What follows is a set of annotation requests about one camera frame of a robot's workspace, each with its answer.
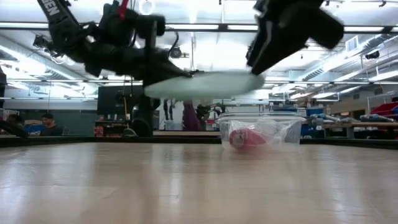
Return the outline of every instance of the ceiling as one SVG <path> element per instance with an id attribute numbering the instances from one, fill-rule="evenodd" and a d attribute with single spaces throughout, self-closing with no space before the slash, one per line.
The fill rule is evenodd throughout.
<path id="1" fill-rule="evenodd" d="M 134 9 L 142 12 L 150 11 L 151 4 L 147 0 L 136 0 Z M 99 22 L 101 18 L 102 5 L 105 0 L 77 0 L 71 1 L 72 13 L 80 22 L 96 21 Z M 228 24 L 254 24 L 254 15 L 256 12 L 252 9 L 255 1 L 249 0 L 222 0 L 221 5 L 219 1 L 215 0 L 152 0 L 154 2 L 153 12 L 163 14 L 169 24 L 175 23 L 228 23 Z M 379 7 L 380 2 L 376 1 L 330 1 L 326 6 L 326 2 L 322 8 L 333 14 L 341 20 L 346 26 L 396 26 L 398 24 L 398 17 L 396 12 L 398 10 L 398 1 L 387 1 L 383 7 Z M 37 1 L 32 0 L 2 0 L 0 2 L 0 22 L 46 22 L 46 18 L 41 11 Z M 0 45 L 8 47 L 9 50 L 16 50 L 22 55 L 35 58 L 41 64 L 45 62 L 47 71 L 53 71 L 57 80 L 63 79 L 86 79 L 93 78 L 85 72 L 84 66 L 73 63 L 71 61 L 56 60 L 56 63 L 51 61 L 50 55 L 42 50 L 38 50 L 32 44 L 36 35 L 44 35 L 50 38 L 46 31 L 32 31 L 32 30 L 0 30 Z M 191 68 L 192 63 L 195 69 L 204 71 L 227 70 L 227 69 L 245 69 L 246 59 L 245 54 L 248 45 L 255 36 L 252 32 L 179 32 L 178 45 L 182 52 L 189 53 L 192 58 L 180 58 L 172 60 L 177 66 L 182 68 Z M 334 81 L 342 77 L 360 70 L 363 67 L 372 67 L 375 63 L 379 63 L 387 58 L 391 58 L 397 54 L 397 40 L 394 36 L 390 36 L 389 42 L 384 42 L 377 46 L 380 52 L 380 57 L 377 59 L 366 60 L 363 58 L 364 52 L 349 57 L 349 60 L 341 58 L 346 54 L 346 41 L 353 37 L 358 37 L 358 44 L 366 43 L 367 40 L 375 38 L 375 35 L 369 34 L 346 34 L 341 40 L 341 43 L 333 50 L 326 50 L 314 41 L 309 40 L 309 48 L 303 49 L 290 57 L 279 62 L 266 72 L 266 81 L 283 81 L 283 80 L 303 80 L 305 75 L 309 75 L 312 70 L 326 64 L 329 69 L 323 69 L 322 72 L 310 74 L 310 78 L 306 81 Z M 170 47 L 175 41 L 175 34 L 173 32 L 166 32 L 164 36 L 157 39 L 157 46 L 162 48 Z M 138 40 L 138 45 L 143 46 L 142 40 Z M 1 60 L 11 60 L 15 55 L 8 54 L 5 51 L 0 51 Z M 394 70 L 396 60 L 390 60 L 378 66 L 380 70 L 391 72 Z M 123 77 L 115 77 L 112 72 L 103 71 L 103 76 L 109 79 L 123 79 Z M 364 80 L 364 77 L 369 79 L 376 75 L 376 68 L 371 68 L 368 71 L 359 73 L 355 76 L 343 79 L 347 80 Z M 86 86 L 85 90 L 93 90 L 96 84 Z M 344 88 L 352 87 L 352 85 L 339 85 Z M 317 91 L 327 91 L 329 88 L 335 88 L 335 85 L 321 85 L 316 86 L 303 85 L 279 85 L 273 84 L 264 85 L 264 88 L 270 89 L 270 93 L 278 95 L 281 91 L 296 95 L 298 93 L 309 92 L 316 89 Z"/>

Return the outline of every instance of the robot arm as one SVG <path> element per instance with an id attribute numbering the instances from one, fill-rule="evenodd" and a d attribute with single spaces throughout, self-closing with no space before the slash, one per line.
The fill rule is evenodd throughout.
<path id="1" fill-rule="evenodd" d="M 323 0 L 257 0 L 258 32 L 246 54 L 247 65 L 259 75 L 305 47 L 312 38 L 333 49 L 343 38 L 344 26 L 320 9 Z"/>
<path id="2" fill-rule="evenodd" d="M 84 63 L 86 72 L 98 77 L 102 69 L 106 69 L 144 80 L 144 85 L 173 77 L 190 77 L 169 60 L 167 50 L 154 47 L 156 36 L 164 34 L 164 16 L 142 16 L 127 9 L 127 1 L 123 0 L 122 6 L 118 1 L 105 4 L 104 15 L 97 26 L 94 22 L 79 24 L 67 0 L 38 0 L 49 21 L 52 46 L 72 60 Z M 131 47 L 134 32 L 146 40 L 144 49 Z"/>
<path id="3" fill-rule="evenodd" d="M 88 57 L 90 43 L 86 39 L 92 33 L 84 29 L 70 12 L 66 0 L 37 0 L 49 21 L 49 32 L 54 50 L 68 55 L 78 63 Z"/>

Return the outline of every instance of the clear plastic container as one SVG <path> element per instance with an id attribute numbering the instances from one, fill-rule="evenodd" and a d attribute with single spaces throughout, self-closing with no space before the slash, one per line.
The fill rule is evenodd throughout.
<path id="1" fill-rule="evenodd" d="M 257 112 L 225 113 L 217 122 L 223 147 L 243 151 L 267 145 L 299 144 L 303 121 L 298 113 Z"/>

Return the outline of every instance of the dark hair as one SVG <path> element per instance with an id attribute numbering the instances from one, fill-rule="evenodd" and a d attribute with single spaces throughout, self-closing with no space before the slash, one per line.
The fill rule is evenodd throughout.
<path id="1" fill-rule="evenodd" d="M 17 121 L 18 123 L 22 123 L 24 122 L 24 120 L 22 119 L 21 116 L 19 116 L 18 114 L 10 114 L 8 115 L 9 118 L 14 118 L 15 121 Z"/>
<path id="2" fill-rule="evenodd" d="M 43 114 L 42 118 L 54 119 L 54 116 L 50 113 L 46 113 L 46 114 Z"/>

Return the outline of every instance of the ceiling light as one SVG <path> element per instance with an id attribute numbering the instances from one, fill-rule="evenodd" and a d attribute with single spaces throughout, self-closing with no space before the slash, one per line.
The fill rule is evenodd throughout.
<path id="1" fill-rule="evenodd" d="M 313 96 L 312 98 L 320 99 L 320 98 L 325 98 L 325 97 L 328 97 L 328 96 L 332 96 L 334 94 L 336 94 L 336 93 L 319 93 L 319 94 Z"/>
<path id="2" fill-rule="evenodd" d="M 107 83 L 106 86 L 129 86 L 131 83 Z M 133 82 L 133 86 L 140 86 L 142 82 Z"/>
<path id="3" fill-rule="evenodd" d="M 229 30 L 258 30 L 258 26 L 254 25 L 228 25 Z"/>
<path id="4" fill-rule="evenodd" d="M 50 73 L 50 72 L 47 72 L 47 73 L 41 73 L 41 74 L 30 74 L 30 75 L 32 75 L 32 76 L 51 76 L 51 75 L 52 75 L 52 73 Z"/>
<path id="5" fill-rule="evenodd" d="M 0 97 L 0 100 L 97 100 L 97 98 L 84 97 Z"/>
<path id="6" fill-rule="evenodd" d="M 372 77 L 369 79 L 370 82 L 375 82 L 375 81 L 380 81 L 380 80 L 385 80 L 388 78 L 392 78 L 398 75 L 398 71 L 393 71 L 393 72 L 385 72 L 376 75 L 375 77 Z"/>
<path id="7" fill-rule="evenodd" d="M 369 82 L 335 82 L 336 85 L 368 85 Z"/>
<path id="8" fill-rule="evenodd" d="M 29 90 L 29 88 L 19 82 L 7 82 L 7 85 L 12 86 L 14 88 L 18 88 L 21 90 Z"/>
<path id="9" fill-rule="evenodd" d="M 301 97 L 304 97 L 304 96 L 308 96 L 309 94 L 311 94 L 311 93 L 297 93 L 297 94 L 292 95 L 292 96 L 290 97 L 290 99 L 301 98 Z"/>
<path id="10" fill-rule="evenodd" d="M 353 91 L 353 90 L 358 89 L 359 87 L 360 87 L 360 86 L 348 88 L 348 89 L 346 89 L 346 90 L 341 91 L 340 93 L 341 93 L 341 94 L 343 94 L 343 93 L 348 93 L 348 92 L 351 92 L 351 91 Z"/>
<path id="11" fill-rule="evenodd" d="M 3 29 L 48 29 L 49 25 L 44 22 L 0 22 L 0 27 Z"/>
<path id="12" fill-rule="evenodd" d="M 211 30 L 217 30 L 218 25 L 212 25 L 212 24 L 170 24 L 167 25 L 169 28 L 173 29 L 181 29 L 181 30 L 195 30 L 195 29 L 211 29 Z"/>
<path id="13" fill-rule="evenodd" d="M 148 4 L 150 4 L 150 8 L 144 9 L 144 6 Z M 151 15 L 155 11 L 155 2 L 153 0 L 139 0 L 138 10 L 142 15 Z"/>
<path id="14" fill-rule="evenodd" d="M 270 84 L 285 84 L 285 83 L 289 83 L 289 81 L 265 81 L 264 83 L 270 83 Z"/>
<path id="15" fill-rule="evenodd" d="M 13 78 L 13 79 L 7 79 L 7 82 L 41 82 L 41 80 L 38 80 L 38 79 L 18 79 L 18 78 Z"/>
<path id="16" fill-rule="evenodd" d="M 317 100 L 317 102 L 339 102 L 339 100 Z"/>
<path id="17" fill-rule="evenodd" d="M 345 32 L 380 32 L 384 27 L 345 26 Z"/>
<path id="18" fill-rule="evenodd" d="M 297 84 L 329 84 L 330 82 L 294 82 Z"/>
<path id="19" fill-rule="evenodd" d="M 398 85 L 398 82 L 375 82 L 377 85 Z"/>
<path id="20" fill-rule="evenodd" d="M 52 83 L 82 83 L 84 80 L 46 80 L 46 82 L 52 82 Z"/>
<path id="21" fill-rule="evenodd" d="M 356 76 L 357 74 L 358 74 L 358 73 L 356 73 L 356 72 L 352 72 L 352 73 L 350 73 L 350 74 L 343 75 L 342 77 L 339 77 L 339 78 L 335 79 L 335 82 L 340 82 L 340 81 L 344 81 L 344 80 L 353 78 L 353 77 Z"/>
<path id="22" fill-rule="evenodd" d="M 88 80 L 92 83 L 124 83 L 124 80 Z"/>

